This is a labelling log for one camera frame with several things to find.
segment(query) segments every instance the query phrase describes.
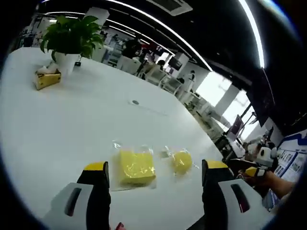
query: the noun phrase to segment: white table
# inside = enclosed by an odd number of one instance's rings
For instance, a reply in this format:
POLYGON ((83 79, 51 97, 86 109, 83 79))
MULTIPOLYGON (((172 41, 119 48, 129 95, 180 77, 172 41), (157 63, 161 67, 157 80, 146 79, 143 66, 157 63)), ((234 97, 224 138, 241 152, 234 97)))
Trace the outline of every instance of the white table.
MULTIPOLYGON (((33 74, 50 60, 38 48, 14 51, 0 91, 2 157, 20 198, 37 217, 84 166, 110 161, 115 139, 147 144, 156 154, 164 145, 187 148, 199 166, 202 159, 222 159, 175 96, 102 63, 82 58, 71 76, 36 91, 33 74)), ((113 228, 123 222, 133 230, 185 230, 203 215, 201 170, 174 183, 167 162, 156 155, 154 160, 156 189, 111 192, 113 228)))

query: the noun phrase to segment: white chair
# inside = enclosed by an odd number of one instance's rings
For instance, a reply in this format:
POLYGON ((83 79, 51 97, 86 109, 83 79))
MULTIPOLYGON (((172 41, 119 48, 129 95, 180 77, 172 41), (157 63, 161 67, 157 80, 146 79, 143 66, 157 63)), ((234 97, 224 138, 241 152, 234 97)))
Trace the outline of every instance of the white chair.
POLYGON ((146 81, 151 84, 157 85, 161 87, 161 83, 163 82, 163 78, 167 75, 164 71, 160 69, 156 69, 151 73, 145 75, 146 81))
POLYGON ((179 88, 181 87, 181 85, 182 85, 181 82, 179 82, 176 78, 172 78, 163 85, 162 89, 175 95, 179 90, 179 88))

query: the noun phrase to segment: yellow sponge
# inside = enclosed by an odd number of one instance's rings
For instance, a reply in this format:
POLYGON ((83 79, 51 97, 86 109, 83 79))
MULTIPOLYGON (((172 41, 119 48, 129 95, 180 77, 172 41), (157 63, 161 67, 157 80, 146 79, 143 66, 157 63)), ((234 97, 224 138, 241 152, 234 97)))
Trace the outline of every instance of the yellow sponge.
POLYGON ((191 155, 183 151, 175 153, 173 166, 175 173, 185 174, 192 166, 191 155))
POLYGON ((155 178, 151 153, 119 151, 119 182, 121 184, 148 184, 155 178))

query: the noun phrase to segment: black ceiling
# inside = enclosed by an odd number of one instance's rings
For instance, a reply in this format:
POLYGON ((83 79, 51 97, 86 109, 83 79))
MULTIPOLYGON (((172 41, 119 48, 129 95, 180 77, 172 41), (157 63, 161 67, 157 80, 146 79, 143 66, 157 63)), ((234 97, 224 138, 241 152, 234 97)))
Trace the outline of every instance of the black ceiling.
MULTIPOLYGON (((239 87, 249 90, 247 81, 242 79, 257 82, 263 78, 264 73, 260 70, 255 37, 238 0, 208 0, 205 2, 186 0, 193 10, 175 17, 145 0, 120 1, 149 13, 172 28, 207 60, 214 71, 225 77, 229 77, 230 74, 239 76, 240 78, 231 79, 239 87)), ((265 71, 275 98, 276 105, 271 109, 270 115, 276 117, 275 120, 279 126, 285 126, 290 115, 281 118, 280 112, 291 114, 288 108, 292 107, 292 110, 295 110, 294 113, 302 113, 301 107, 294 105, 293 100, 304 99, 304 89, 301 84, 301 78, 306 75, 302 72, 303 47, 290 35, 284 25, 263 7, 261 1, 246 0, 258 26, 264 50, 265 71)), ((290 14, 290 20, 295 22, 300 38, 304 41, 305 30, 301 22, 302 18, 297 16, 300 8, 293 7, 286 0, 278 2, 290 14)), ((196 60, 198 65, 207 69, 203 62, 171 32, 150 18, 125 6, 105 0, 87 0, 82 3, 74 0, 49 0, 40 5, 39 11, 41 13, 58 11, 86 13, 90 7, 107 9, 110 12, 109 19, 143 33, 167 48, 182 51, 175 44, 177 43, 196 60)), ((106 24, 125 29, 110 22, 106 24)), ((284 133, 293 131, 289 127, 284 129, 284 133)))

